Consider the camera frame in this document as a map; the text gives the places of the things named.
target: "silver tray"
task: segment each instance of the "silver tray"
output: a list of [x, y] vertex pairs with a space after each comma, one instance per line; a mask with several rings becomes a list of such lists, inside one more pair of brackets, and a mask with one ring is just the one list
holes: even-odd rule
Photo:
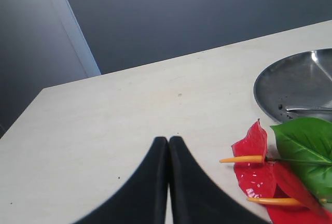
[[332, 107], [332, 49], [291, 55], [268, 66], [255, 81], [254, 96], [277, 122], [304, 116], [332, 121], [332, 113], [285, 110], [288, 105]]

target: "anthurium flower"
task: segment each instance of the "anthurium flower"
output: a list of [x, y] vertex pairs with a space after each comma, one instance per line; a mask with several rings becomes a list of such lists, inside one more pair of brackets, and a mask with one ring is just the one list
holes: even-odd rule
[[232, 150], [235, 157], [262, 157], [261, 162], [236, 162], [234, 171], [240, 188], [250, 200], [263, 204], [282, 203], [279, 206], [266, 205], [274, 224], [332, 223], [332, 214], [320, 206], [287, 164], [265, 162], [267, 133], [259, 120], [244, 139], [232, 145]]

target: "white table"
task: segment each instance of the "white table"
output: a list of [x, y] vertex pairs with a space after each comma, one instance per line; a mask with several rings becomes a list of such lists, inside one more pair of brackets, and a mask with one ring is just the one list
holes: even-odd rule
[[181, 135], [212, 180], [268, 219], [218, 160], [257, 118], [271, 133], [253, 97], [258, 74], [330, 47], [327, 21], [44, 89], [0, 140], [0, 223], [77, 220], [126, 182], [160, 135]]

